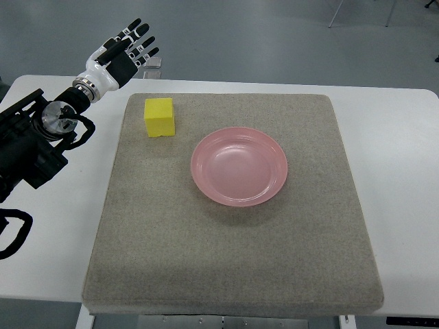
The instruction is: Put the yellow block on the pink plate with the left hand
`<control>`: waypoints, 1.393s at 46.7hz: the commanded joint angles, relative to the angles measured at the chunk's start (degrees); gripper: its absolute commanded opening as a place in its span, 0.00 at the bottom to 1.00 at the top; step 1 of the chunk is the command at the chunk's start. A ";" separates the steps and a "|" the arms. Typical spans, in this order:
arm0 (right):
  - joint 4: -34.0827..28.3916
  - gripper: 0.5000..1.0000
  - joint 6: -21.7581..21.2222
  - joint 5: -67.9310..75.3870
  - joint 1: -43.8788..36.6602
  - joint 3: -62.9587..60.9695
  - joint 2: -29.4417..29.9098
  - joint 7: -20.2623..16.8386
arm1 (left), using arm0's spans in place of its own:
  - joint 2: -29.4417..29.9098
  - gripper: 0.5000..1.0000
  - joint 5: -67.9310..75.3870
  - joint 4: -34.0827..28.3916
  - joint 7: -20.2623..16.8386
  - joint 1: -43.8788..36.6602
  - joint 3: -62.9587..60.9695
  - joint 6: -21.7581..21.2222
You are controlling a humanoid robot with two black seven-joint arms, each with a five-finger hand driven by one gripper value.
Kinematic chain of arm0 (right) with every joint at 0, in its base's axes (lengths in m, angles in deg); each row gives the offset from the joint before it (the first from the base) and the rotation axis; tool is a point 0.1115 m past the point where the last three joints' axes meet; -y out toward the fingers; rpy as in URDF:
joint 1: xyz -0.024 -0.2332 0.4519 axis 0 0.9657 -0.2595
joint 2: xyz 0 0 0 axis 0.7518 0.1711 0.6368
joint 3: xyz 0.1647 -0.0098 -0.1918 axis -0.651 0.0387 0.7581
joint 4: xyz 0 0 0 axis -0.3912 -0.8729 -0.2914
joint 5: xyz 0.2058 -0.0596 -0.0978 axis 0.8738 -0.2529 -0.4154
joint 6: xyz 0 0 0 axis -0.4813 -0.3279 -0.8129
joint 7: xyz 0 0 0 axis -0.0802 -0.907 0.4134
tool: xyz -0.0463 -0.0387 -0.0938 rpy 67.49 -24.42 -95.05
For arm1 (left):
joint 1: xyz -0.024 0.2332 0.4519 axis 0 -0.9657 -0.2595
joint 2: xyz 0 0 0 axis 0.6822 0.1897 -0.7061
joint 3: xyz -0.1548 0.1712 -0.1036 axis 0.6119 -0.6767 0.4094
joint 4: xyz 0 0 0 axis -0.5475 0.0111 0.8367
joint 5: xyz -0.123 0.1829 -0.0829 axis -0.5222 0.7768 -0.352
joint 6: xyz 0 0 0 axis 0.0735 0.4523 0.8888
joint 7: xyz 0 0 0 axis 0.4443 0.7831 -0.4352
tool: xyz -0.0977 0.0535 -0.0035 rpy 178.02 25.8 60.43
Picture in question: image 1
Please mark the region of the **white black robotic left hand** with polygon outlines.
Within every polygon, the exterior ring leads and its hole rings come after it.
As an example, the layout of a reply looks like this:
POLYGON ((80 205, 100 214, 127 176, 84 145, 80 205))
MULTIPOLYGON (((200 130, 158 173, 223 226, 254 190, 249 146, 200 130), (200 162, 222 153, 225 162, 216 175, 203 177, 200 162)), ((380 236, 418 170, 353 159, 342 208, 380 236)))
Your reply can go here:
POLYGON ((95 103, 107 92, 125 86, 139 68, 159 51, 157 47, 149 48, 155 37, 142 39, 149 29, 147 23, 136 19, 116 36, 109 38, 88 58, 85 71, 74 79, 73 87, 95 103))

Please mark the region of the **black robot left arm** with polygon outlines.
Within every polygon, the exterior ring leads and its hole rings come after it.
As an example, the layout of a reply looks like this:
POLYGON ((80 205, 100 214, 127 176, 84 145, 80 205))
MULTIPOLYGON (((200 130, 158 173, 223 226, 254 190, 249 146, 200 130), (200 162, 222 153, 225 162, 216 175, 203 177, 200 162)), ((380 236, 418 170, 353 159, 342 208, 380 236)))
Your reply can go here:
POLYGON ((1 201, 21 181, 38 189, 63 169, 64 151, 85 144, 95 124, 82 113, 91 105, 84 87, 69 87, 53 101, 37 89, 1 112, 1 201))

